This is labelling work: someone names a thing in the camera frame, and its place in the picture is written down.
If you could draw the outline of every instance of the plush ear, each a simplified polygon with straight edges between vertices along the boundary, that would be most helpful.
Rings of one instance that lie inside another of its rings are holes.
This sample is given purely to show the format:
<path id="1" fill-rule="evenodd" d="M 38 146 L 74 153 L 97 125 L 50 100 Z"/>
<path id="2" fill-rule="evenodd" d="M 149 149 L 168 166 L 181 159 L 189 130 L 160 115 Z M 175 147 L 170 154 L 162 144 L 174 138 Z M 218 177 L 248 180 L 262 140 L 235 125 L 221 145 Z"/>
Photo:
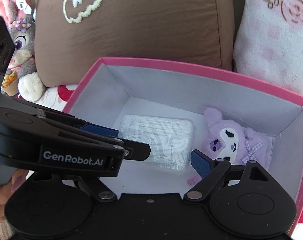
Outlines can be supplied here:
<path id="1" fill-rule="evenodd" d="M 0 16 L 8 25 L 15 21 L 17 14 L 16 5 L 12 0 L 0 0 Z"/>
<path id="2" fill-rule="evenodd" d="M 207 117 L 207 123 L 209 127 L 215 125 L 216 123 L 219 123 L 222 120 L 222 113 L 215 108 L 208 107 L 204 111 L 204 114 Z"/>
<path id="3" fill-rule="evenodd" d="M 22 10 L 18 10 L 18 18 L 19 19 L 27 18 L 28 21 L 32 21 L 34 10 L 35 10 L 35 7 L 36 7 L 36 0 L 25 0 L 25 1 L 31 7 L 32 13 L 29 14 L 29 15 L 26 15 Z"/>
<path id="4" fill-rule="evenodd" d="M 244 133 L 245 133 L 246 139 L 248 139 L 248 140 L 253 139 L 254 136 L 255 136 L 255 132 L 251 128 L 246 128 L 245 131 L 244 131 Z"/>

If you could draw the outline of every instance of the plush bow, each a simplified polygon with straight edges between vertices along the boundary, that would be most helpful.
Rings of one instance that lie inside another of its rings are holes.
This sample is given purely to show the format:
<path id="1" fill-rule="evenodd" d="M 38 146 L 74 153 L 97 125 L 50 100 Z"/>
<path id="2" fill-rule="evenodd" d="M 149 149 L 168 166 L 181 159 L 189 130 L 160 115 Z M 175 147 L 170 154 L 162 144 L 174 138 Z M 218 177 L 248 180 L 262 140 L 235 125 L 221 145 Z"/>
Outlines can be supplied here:
<path id="1" fill-rule="evenodd" d="M 257 161 L 255 157 L 255 153 L 262 147 L 262 143 L 256 144 L 254 147 L 250 147 L 248 140 L 245 141 L 246 148 L 248 150 L 248 155 L 242 158 L 244 164 L 246 164 L 249 160 Z"/>

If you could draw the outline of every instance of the pink box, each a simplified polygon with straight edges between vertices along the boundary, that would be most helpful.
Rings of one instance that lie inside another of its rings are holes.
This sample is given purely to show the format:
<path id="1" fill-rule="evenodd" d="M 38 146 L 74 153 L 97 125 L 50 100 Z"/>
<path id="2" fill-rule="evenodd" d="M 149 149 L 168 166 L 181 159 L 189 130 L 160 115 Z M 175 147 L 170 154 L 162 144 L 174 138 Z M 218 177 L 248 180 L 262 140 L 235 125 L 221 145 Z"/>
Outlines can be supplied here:
<path id="1" fill-rule="evenodd" d="M 272 140 L 269 173 L 303 209 L 303 97 L 244 75 L 216 68 L 153 59 L 101 58 L 85 75 L 64 112 L 118 129 L 125 114 L 189 118 L 194 149 L 205 133 L 204 106 Z M 101 180 L 116 194 L 187 192 L 194 174 L 151 172 L 124 161 L 117 178 Z"/>

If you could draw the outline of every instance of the clear plastic packaging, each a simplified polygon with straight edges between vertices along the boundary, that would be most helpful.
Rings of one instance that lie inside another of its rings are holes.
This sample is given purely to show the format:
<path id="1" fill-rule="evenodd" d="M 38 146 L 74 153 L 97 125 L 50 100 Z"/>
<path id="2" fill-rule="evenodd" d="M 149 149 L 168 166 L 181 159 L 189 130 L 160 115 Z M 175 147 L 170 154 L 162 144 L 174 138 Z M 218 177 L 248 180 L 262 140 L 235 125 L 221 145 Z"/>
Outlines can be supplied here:
<path id="1" fill-rule="evenodd" d="M 188 171 L 194 135 L 189 119 L 126 114 L 119 127 L 119 137 L 150 145 L 151 154 L 143 164 L 183 174 Z"/>

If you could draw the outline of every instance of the fingernail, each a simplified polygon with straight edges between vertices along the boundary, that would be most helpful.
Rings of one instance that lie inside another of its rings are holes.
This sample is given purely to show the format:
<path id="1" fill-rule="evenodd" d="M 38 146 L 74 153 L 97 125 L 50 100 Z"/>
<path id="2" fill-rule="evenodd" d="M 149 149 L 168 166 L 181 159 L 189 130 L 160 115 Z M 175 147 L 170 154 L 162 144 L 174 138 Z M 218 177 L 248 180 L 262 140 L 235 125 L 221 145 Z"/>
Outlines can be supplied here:
<path id="1" fill-rule="evenodd" d="M 25 181 L 26 181 L 26 177 L 24 177 L 24 176 L 19 176 L 19 177 L 15 180 L 15 182 L 14 182 L 14 184 L 13 184 L 13 186 L 12 186 L 10 192 L 13 193 L 13 192 L 15 192 L 16 190 L 18 190 L 19 187 L 20 187 L 21 185 L 23 185 L 23 183 L 24 183 Z"/>

